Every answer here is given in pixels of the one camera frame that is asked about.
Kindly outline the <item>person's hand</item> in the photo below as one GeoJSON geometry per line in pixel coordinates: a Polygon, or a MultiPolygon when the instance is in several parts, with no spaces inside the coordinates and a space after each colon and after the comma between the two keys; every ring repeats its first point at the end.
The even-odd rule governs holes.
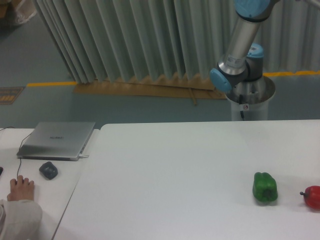
{"type": "Polygon", "coordinates": [[[11,179],[9,184],[10,193],[7,195],[8,201],[34,200],[35,183],[33,180],[29,180],[29,178],[24,178],[22,175],[19,175],[17,179],[11,179]]]}

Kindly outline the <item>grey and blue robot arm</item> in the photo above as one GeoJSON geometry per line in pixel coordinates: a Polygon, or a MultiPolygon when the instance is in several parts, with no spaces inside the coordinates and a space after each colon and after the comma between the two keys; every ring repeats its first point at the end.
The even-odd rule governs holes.
{"type": "Polygon", "coordinates": [[[253,47],[260,23],[271,15],[277,0],[235,0],[238,19],[231,34],[226,53],[209,73],[214,87],[224,93],[249,77],[260,78],[262,74],[263,48],[253,47]]]}

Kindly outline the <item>forearm in beige sleeve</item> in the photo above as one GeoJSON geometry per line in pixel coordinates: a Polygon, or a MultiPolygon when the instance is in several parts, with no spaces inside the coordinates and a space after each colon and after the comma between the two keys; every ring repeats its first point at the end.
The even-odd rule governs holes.
{"type": "Polygon", "coordinates": [[[0,201],[0,238],[28,240],[39,229],[43,210],[33,200],[0,201]]]}

